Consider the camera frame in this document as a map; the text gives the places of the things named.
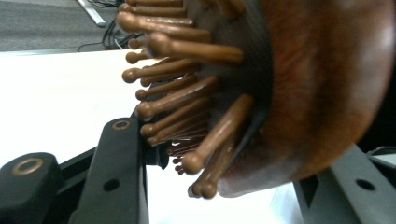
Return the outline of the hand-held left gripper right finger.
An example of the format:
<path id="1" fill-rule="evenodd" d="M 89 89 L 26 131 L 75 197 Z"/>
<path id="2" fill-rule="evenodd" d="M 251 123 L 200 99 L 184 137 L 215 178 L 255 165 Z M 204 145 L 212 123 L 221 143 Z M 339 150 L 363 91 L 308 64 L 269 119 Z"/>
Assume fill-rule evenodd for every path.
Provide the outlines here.
<path id="1" fill-rule="evenodd" d="M 357 146 L 294 188 L 305 224 L 396 224 L 396 189 Z"/>

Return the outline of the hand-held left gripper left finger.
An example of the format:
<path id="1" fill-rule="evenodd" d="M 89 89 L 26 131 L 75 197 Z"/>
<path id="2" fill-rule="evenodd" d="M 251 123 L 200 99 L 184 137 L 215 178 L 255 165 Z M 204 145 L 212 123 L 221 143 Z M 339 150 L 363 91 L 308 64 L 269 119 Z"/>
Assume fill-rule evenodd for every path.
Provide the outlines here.
<path id="1" fill-rule="evenodd" d="M 137 119 L 114 119 L 105 125 L 68 224 L 149 224 Z"/>

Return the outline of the wooden hairbrush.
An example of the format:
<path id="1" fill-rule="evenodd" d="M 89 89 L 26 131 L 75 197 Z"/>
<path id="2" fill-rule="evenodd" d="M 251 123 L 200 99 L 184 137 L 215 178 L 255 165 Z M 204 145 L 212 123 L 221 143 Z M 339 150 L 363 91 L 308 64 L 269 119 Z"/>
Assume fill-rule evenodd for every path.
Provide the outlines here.
<path id="1" fill-rule="evenodd" d="M 125 0 L 143 35 L 122 77 L 153 147 L 232 198 L 327 168 L 371 125 L 389 84 L 394 0 Z"/>

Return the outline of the metal bar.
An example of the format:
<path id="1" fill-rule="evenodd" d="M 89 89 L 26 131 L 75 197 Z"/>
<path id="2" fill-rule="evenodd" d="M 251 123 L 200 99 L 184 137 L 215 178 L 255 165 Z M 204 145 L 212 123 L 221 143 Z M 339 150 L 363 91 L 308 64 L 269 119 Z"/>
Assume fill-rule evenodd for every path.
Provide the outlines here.
<path id="1" fill-rule="evenodd" d="M 106 27 L 105 20 L 100 16 L 100 14 L 96 11 L 96 9 L 88 0 L 76 0 L 76 1 L 98 27 L 101 28 Z"/>

